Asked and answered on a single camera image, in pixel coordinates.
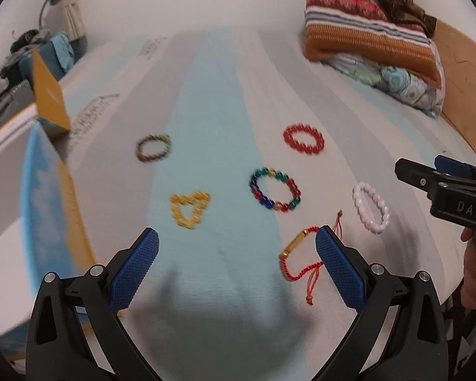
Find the wooden board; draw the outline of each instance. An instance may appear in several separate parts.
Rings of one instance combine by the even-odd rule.
[[[446,75],[443,117],[476,152],[476,43],[442,21],[434,41]]]

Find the blue gripper pad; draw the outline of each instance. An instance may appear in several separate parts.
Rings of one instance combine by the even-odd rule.
[[[346,306],[359,313],[367,301],[365,282],[344,254],[343,248],[345,246],[330,227],[319,228],[316,234],[316,251]]]
[[[468,164],[459,162],[458,160],[439,155],[434,161],[435,168],[442,173],[450,176],[457,176],[459,178],[472,179],[473,173]]]
[[[126,309],[159,253],[159,235],[153,229],[140,237],[110,285],[109,306],[114,313]]]

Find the red string bracelet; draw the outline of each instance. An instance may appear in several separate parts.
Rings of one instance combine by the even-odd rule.
[[[293,137],[293,133],[299,131],[304,131],[305,133],[312,135],[316,140],[316,145],[310,146],[306,145],[303,142],[300,143],[298,140],[296,140]],[[288,126],[284,131],[284,141],[294,150],[297,150],[298,152],[307,153],[307,155],[318,154],[324,149],[324,138],[322,133],[317,129],[308,126],[308,124],[298,123]]]
[[[333,231],[336,233],[339,239],[342,239],[342,225],[340,223],[341,217],[342,217],[342,211],[339,211],[336,216],[335,224],[333,227]],[[307,236],[311,232],[317,232],[318,229],[319,229],[319,226],[311,226],[308,229],[304,229],[291,241],[289,245],[285,247],[285,249],[279,255],[280,268],[282,269],[282,272],[284,276],[286,277],[286,279],[289,281],[298,281],[298,279],[301,279],[301,277],[304,276],[307,272],[312,271],[312,273],[308,277],[308,282],[307,282],[306,300],[309,305],[313,305],[312,292],[314,291],[314,286],[316,286],[316,282],[319,279],[319,269],[324,264],[323,262],[316,262],[315,264],[310,264],[307,267],[303,268],[301,272],[295,276],[295,275],[291,275],[291,273],[287,269],[286,259],[289,256],[289,254],[298,246],[298,244],[300,244],[303,238],[305,238],[305,236]]]

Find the metal screw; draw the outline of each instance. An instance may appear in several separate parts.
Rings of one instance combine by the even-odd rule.
[[[428,272],[425,272],[425,271],[421,271],[418,276],[420,277],[420,279],[424,282],[428,282],[430,281],[430,275]]]
[[[99,276],[102,273],[103,270],[104,270],[104,268],[100,265],[92,266],[92,269],[90,269],[90,275]]]
[[[373,264],[370,269],[372,269],[372,272],[376,275],[384,274],[384,267],[380,264]]]
[[[56,275],[53,272],[49,272],[49,274],[46,274],[46,276],[44,277],[44,281],[46,281],[47,283],[50,283],[50,282],[53,282],[55,278],[56,278]]]

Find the beige curtain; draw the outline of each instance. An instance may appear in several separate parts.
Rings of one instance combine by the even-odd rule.
[[[85,26],[83,25],[81,12],[76,0],[61,0],[59,5],[61,5],[65,32],[69,37],[69,41],[83,37],[85,35]]]

